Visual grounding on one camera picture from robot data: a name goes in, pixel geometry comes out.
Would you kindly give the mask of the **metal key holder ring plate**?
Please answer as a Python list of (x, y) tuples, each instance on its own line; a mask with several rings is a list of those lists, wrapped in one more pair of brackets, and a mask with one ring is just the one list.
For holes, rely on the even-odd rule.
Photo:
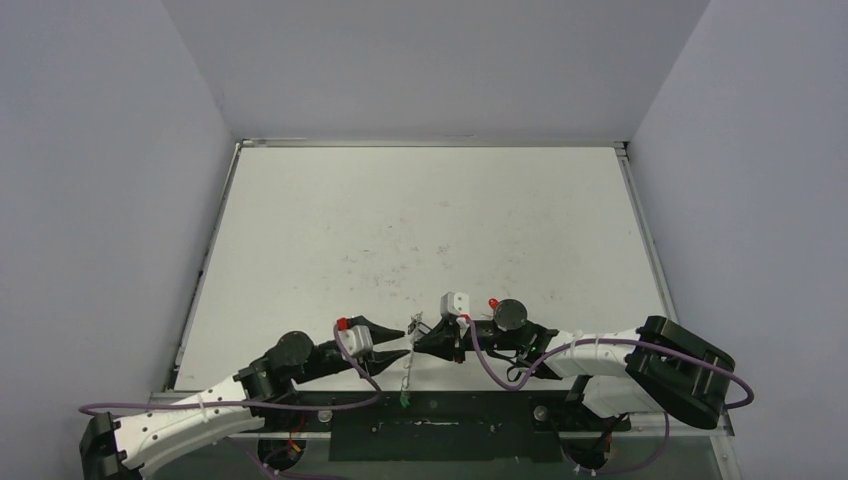
[[(410, 347), (413, 348), (415, 342), (423, 336), (422, 332), (423, 326), (423, 313), (419, 311), (418, 313), (413, 314), (410, 317), (410, 323), (407, 327), (407, 336), (409, 339)], [(414, 351), (411, 350), (411, 353), (408, 357), (406, 357), (404, 364), (404, 376), (402, 377), (400, 384), (400, 395), (403, 393), (408, 394), (411, 397), (410, 392), (410, 382), (412, 377), (412, 369), (414, 364)]]

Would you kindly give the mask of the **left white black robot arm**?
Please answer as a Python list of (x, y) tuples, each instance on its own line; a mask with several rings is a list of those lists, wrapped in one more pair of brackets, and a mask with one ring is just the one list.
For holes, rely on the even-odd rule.
[[(211, 387), (166, 403), (102, 402), (79, 407), (89, 421), (79, 443), (86, 479), (144, 479), (167, 463), (266, 424), (290, 428), (298, 412), (335, 412), (377, 403), (383, 391), (374, 377), (408, 350), (380, 351), (378, 345), (404, 337), (363, 316), (334, 322), (332, 339), (316, 344), (303, 331), (284, 334), (246, 367)], [(351, 369), (374, 393), (349, 403), (312, 404), (297, 386)]]

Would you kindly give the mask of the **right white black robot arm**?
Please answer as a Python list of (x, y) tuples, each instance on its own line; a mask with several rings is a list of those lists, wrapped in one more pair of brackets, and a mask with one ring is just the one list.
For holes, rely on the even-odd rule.
[(492, 299), (489, 306), (489, 316), (474, 319), (465, 295), (445, 294), (440, 321), (415, 335), (414, 352), (454, 363), (473, 353), (505, 391), (520, 391), (531, 379), (569, 380), (565, 414), (580, 429), (621, 415), (665, 413), (710, 430), (725, 411), (753, 398), (748, 392), (741, 401), (727, 402), (731, 384), (741, 382), (733, 358), (666, 317), (586, 334), (534, 323), (516, 299)]

